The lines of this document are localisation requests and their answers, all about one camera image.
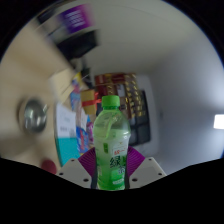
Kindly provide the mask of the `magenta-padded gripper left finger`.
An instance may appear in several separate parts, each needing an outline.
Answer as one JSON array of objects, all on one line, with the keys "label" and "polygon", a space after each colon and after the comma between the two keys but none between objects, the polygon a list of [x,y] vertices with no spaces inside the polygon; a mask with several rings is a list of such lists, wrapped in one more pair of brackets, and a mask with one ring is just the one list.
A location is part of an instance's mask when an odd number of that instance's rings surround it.
[{"label": "magenta-padded gripper left finger", "polygon": [[95,149],[92,148],[78,159],[70,159],[57,172],[57,176],[80,187],[97,188],[97,168]]}]

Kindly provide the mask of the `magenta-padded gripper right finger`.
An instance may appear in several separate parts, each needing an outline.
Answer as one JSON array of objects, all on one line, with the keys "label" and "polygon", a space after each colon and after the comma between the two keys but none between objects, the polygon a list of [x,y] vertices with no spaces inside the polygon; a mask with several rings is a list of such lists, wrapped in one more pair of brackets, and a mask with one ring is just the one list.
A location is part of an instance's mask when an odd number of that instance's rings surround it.
[{"label": "magenta-padded gripper right finger", "polygon": [[128,147],[125,187],[135,189],[155,182],[166,174],[153,157],[144,157],[133,147]]}]

